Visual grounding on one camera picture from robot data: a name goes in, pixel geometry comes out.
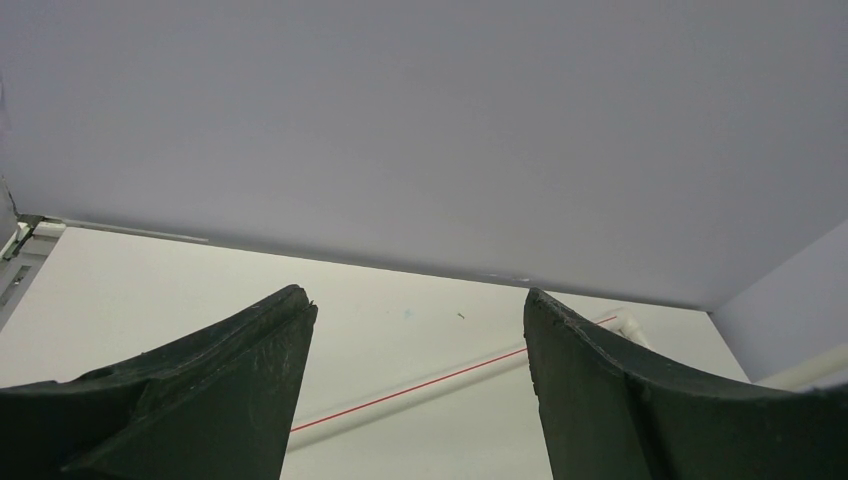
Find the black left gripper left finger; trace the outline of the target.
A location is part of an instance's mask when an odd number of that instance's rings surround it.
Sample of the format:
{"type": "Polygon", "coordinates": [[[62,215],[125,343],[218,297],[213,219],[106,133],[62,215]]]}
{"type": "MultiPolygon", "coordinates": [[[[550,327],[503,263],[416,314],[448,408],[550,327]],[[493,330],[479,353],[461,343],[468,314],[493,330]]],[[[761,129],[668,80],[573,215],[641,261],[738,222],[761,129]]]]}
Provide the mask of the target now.
{"type": "Polygon", "coordinates": [[[317,306],[289,285],[68,381],[1,392],[5,479],[276,479],[317,306]]]}

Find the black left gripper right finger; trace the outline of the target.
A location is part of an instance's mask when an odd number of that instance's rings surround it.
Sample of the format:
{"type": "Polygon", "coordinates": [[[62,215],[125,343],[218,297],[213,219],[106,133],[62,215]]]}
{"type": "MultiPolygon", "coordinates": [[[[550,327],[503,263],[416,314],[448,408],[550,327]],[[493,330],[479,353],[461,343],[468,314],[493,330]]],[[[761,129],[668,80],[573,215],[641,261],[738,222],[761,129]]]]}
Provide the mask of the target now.
{"type": "Polygon", "coordinates": [[[843,479],[847,389],[770,389],[657,354],[528,292],[529,370],[556,479],[843,479]]]}

